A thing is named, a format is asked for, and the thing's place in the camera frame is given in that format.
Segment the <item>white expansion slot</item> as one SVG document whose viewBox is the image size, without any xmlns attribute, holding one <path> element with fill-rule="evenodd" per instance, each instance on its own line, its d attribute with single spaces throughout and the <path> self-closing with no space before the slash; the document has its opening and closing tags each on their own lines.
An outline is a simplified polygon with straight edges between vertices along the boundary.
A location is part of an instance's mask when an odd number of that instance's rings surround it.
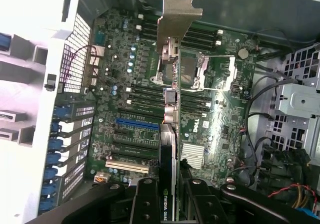
<svg viewBox="0 0 320 224">
<path fill-rule="evenodd" d="M 108 168 L 120 169 L 130 172 L 138 172 L 143 174 L 147 174 L 149 172 L 148 166 L 115 160 L 107 160 L 105 166 Z"/>
</svg>

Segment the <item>silver chipset heatsink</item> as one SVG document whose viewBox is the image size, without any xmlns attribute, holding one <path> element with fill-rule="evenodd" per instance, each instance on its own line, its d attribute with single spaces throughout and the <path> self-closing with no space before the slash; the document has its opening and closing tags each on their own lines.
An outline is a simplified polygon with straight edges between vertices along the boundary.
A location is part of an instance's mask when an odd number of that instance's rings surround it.
<svg viewBox="0 0 320 224">
<path fill-rule="evenodd" d="M 193 169 L 201 169 L 204 165 L 204 155 L 204 146 L 183 143 L 180 159 L 186 159 Z"/>
</svg>

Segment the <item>blue expansion slot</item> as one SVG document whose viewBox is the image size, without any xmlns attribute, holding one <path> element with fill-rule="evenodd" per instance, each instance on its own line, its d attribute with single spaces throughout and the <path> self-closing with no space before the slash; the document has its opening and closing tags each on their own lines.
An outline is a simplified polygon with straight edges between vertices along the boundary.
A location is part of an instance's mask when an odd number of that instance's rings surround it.
<svg viewBox="0 0 320 224">
<path fill-rule="evenodd" d="M 154 131 L 159 130 L 158 124 L 151 124 L 147 122 L 134 121 L 134 120 L 128 120 L 128 119 L 122 119 L 122 118 L 116 118 L 115 122 L 119 125 L 127 125 L 127 126 L 132 126 L 137 128 L 150 129 Z"/>
</svg>

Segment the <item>green Dell motherboard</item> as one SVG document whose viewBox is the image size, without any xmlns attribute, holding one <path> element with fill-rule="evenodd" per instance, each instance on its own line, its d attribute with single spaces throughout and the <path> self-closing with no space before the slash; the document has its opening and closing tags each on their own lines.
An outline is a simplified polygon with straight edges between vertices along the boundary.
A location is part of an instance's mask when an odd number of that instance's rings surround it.
<svg viewBox="0 0 320 224">
<path fill-rule="evenodd" d="M 98 84 L 92 89 L 97 101 L 87 159 L 86 177 L 124 183 L 146 174 L 106 167 L 107 160 L 148 166 L 157 158 L 159 131 L 119 125 L 116 118 L 160 124 L 164 120 L 166 87 L 152 83 L 158 61 L 157 16 L 111 9 L 94 21 L 92 61 L 99 65 Z M 195 177 L 222 183 L 235 163 L 236 139 L 244 131 L 244 115 L 254 77 L 254 43 L 248 35 L 194 22 L 181 43 L 181 52 L 234 55 L 236 79 L 222 91 L 229 75 L 229 58 L 209 57 L 204 90 L 181 87 L 180 139 L 204 146 L 204 164 L 193 169 Z M 238 50 L 249 51 L 247 59 Z"/>
</svg>

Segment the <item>blue expansion card latch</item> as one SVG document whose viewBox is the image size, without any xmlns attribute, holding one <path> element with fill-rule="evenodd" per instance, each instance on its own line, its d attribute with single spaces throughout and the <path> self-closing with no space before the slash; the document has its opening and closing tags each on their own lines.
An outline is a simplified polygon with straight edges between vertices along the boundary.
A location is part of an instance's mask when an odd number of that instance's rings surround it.
<svg viewBox="0 0 320 224">
<path fill-rule="evenodd" d="M 63 144 L 63 140 L 61 139 L 49 139 L 48 151 L 59 151 Z"/>
<path fill-rule="evenodd" d="M 53 109 L 53 117 L 58 118 L 59 120 L 66 120 L 69 119 L 71 116 L 72 109 L 70 107 L 55 107 Z"/>
<path fill-rule="evenodd" d="M 45 164 L 46 165 L 54 165 L 57 166 L 59 163 L 59 160 L 61 158 L 61 154 L 60 153 L 48 153 L 46 156 L 46 161 Z"/>
<path fill-rule="evenodd" d="M 62 126 L 59 125 L 59 122 L 52 122 L 50 125 L 50 137 L 58 137 Z"/>
</svg>

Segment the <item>CPU socket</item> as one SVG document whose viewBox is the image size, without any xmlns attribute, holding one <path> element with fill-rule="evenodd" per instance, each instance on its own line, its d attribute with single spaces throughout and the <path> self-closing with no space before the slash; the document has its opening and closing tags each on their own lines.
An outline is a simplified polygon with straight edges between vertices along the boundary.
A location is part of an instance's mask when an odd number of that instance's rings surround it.
<svg viewBox="0 0 320 224">
<path fill-rule="evenodd" d="M 204 90 L 205 73 L 209 66 L 210 58 L 201 52 L 187 51 L 181 52 L 181 83 L 185 91 L 196 92 Z M 170 86 L 173 82 L 174 68 L 170 63 L 166 63 L 161 59 L 154 76 L 150 77 L 150 81 L 160 86 Z"/>
</svg>

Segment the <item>silver socket cover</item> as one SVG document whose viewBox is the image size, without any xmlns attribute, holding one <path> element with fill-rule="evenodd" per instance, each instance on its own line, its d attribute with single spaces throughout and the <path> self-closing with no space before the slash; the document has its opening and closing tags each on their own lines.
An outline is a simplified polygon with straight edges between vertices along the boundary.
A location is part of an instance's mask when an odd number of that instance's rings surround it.
<svg viewBox="0 0 320 224">
<path fill-rule="evenodd" d="M 226 78 L 225 84 L 223 86 L 222 91 L 230 91 L 232 82 L 236 79 L 237 77 L 237 66 L 235 65 L 236 57 L 234 55 L 209 55 L 207 57 L 212 57 L 212 58 L 229 58 L 229 65 L 228 65 L 228 72 L 229 75 Z"/>
</svg>

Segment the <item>silver disk bay cage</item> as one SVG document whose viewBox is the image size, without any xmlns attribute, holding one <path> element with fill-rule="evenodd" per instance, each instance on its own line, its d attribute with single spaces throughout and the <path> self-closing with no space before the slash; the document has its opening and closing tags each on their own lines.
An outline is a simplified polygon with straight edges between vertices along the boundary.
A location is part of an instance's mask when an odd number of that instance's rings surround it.
<svg viewBox="0 0 320 224">
<path fill-rule="evenodd" d="M 279 150 L 305 149 L 320 166 L 320 42 L 288 55 L 281 70 L 299 84 L 280 87 L 271 137 Z"/>
</svg>

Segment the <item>round coin battery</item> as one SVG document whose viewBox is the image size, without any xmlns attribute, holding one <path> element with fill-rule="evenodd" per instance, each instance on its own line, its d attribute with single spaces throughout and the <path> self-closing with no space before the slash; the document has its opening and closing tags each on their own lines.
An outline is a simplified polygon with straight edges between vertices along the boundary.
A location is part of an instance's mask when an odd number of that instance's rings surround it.
<svg viewBox="0 0 320 224">
<path fill-rule="evenodd" d="M 242 60 L 247 59 L 249 57 L 249 54 L 249 51 L 245 47 L 239 49 L 237 52 L 238 57 Z"/>
</svg>

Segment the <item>black open PC case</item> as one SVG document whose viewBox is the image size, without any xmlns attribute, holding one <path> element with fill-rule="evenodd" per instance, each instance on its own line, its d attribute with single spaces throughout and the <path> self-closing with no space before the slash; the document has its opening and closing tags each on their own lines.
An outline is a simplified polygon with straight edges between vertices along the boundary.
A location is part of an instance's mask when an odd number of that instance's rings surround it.
<svg viewBox="0 0 320 224">
<path fill-rule="evenodd" d="M 33 84 L 0 81 L 0 110 L 25 108 L 33 116 L 33 144 L 0 140 L 0 224 L 24 224 L 38 214 L 46 142 L 56 92 L 47 91 L 49 74 L 57 75 L 63 47 L 80 14 L 92 21 L 116 0 L 0 0 L 0 31 L 16 34 L 48 49 L 47 63 Z M 162 0 L 147 0 L 156 9 Z M 241 31 L 279 28 L 297 42 L 320 32 L 320 0 L 201 0 L 203 21 Z"/>
</svg>

